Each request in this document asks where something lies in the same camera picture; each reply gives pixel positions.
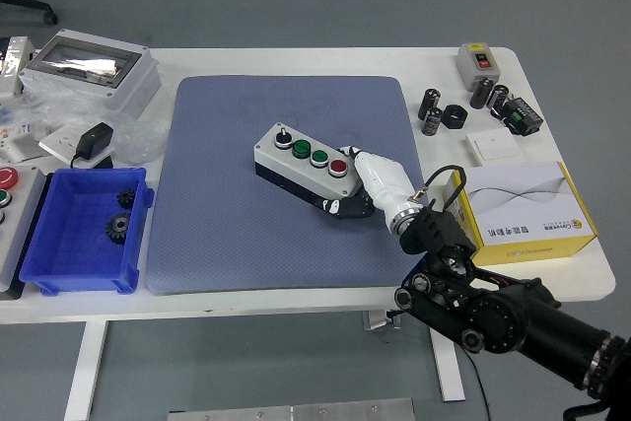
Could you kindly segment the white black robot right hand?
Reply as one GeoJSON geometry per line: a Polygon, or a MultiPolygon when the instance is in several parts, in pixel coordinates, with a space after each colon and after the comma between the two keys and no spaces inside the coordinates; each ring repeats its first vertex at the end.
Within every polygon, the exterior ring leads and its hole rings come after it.
{"type": "Polygon", "coordinates": [[[400,236],[423,208],[413,198],[415,189],[403,166],[354,146],[342,147],[340,152],[353,160],[363,193],[341,199],[319,198],[315,206],[339,219],[369,218],[381,210],[388,231],[400,236]]]}

